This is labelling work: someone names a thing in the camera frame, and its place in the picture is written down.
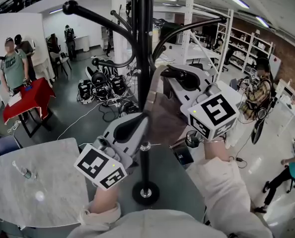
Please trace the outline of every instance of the person in plaid shirt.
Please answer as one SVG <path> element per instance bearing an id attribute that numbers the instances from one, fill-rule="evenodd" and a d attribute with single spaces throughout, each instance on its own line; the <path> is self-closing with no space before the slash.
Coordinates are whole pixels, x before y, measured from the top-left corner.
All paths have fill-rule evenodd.
<path id="1" fill-rule="evenodd" d="M 260 82 L 256 90 L 250 90 L 248 87 L 244 92 L 247 100 L 239 109 L 240 114 L 235 125 L 227 132 L 225 144 L 227 149 L 236 145 L 247 128 L 246 124 L 256 120 L 255 107 L 260 107 L 264 101 L 271 97 L 273 78 L 268 59 L 265 57 L 258 58 L 256 70 Z"/>

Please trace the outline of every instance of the red tablecloth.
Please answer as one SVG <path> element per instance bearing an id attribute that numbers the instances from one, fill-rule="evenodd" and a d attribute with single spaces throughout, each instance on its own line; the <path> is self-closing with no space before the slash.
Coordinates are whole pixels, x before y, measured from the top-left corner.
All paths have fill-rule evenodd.
<path id="1" fill-rule="evenodd" d="M 20 88 L 22 99 L 13 106 L 7 105 L 3 111 L 3 119 L 5 124 L 13 117 L 16 117 L 25 111 L 33 108 L 39 108 L 41 119 L 45 119 L 48 115 L 47 107 L 51 96 L 55 97 L 55 93 L 49 86 L 45 78 L 40 78 L 32 82 L 33 88 L 25 91 L 24 86 Z"/>

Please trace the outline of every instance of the plaid shirt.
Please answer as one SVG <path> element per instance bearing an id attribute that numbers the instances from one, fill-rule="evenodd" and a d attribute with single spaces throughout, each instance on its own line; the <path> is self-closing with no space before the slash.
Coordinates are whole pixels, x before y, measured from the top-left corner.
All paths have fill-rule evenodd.
<path id="1" fill-rule="evenodd" d="M 241 107 L 241 111 L 243 112 L 246 120 L 255 120 L 256 119 L 256 112 L 249 108 L 248 103 L 256 104 L 257 107 L 260 106 L 265 99 L 270 96 L 270 83 L 268 81 L 263 81 L 264 79 L 270 78 L 268 76 L 264 76 L 260 78 L 260 82 L 257 85 L 257 90 L 250 91 L 249 89 L 245 91 L 245 95 L 247 96 L 246 104 Z"/>

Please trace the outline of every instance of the white floor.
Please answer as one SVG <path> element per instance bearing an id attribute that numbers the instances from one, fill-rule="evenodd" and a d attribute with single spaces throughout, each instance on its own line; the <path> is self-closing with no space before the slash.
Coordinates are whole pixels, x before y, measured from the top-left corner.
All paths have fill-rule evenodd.
<path id="1" fill-rule="evenodd" d="M 229 84 L 233 78 L 241 78 L 242 73 L 233 65 L 229 65 L 229 71 L 221 74 L 221 80 Z M 263 205 L 266 194 L 261 192 L 265 182 L 272 180 L 284 169 L 280 164 L 281 159 L 293 157 L 292 139 L 295 138 L 295 117 L 288 125 L 286 130 L 277 136 L 281 124 L 288 121 L 288 117 L 277 107 L 269 118 L 266 119 L 264 128 L 259 141 L 253 145 L 251 139 L 238 154 L 248 164 L 244 169 L 240 169 L 242 178 L 244 179 L 252 202 L 256 206 Z M 248 125 L 246 132 L 239 140 L 235 147 L 229 149 L 231 156 L 236 156 L 240 148 L 249 138 L 254 122 Z M 198 162 L 204 157 L 203 145 L 199 149 L 193 151 L 194 162 Z M 239 163 L 240 167 L 244 167 L 245 163 Z M 197 179 L 197 170 L 195 165 L 191 165 L 188 173 L 196 185 L 200 184 Z M 276 238 L 293 237 L 295 238 L 295 189 L 287 194 L 286 191 L 290 187 L 290 181 L 283 183 L 277 190 L 273 202 L 268 208 L 267 214 L 263 216 Z"/>

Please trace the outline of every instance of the round black base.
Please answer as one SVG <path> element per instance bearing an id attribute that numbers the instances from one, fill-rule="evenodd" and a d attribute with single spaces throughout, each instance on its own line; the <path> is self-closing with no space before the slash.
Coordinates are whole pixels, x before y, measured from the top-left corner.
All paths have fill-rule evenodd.
<path id="1" fill-rule="evenodd" d="M 147 206 L 157 202 L 159 198 L 159 189 L 157 185 L 149 181 L 148 188 L 151 190 L 151 196 L 143 197 L 141 196 L 141 190 L 143 189 L 143 182 L 140 181 L 134 185 L 132 189 L 132 197 L 138 204 Z"/>

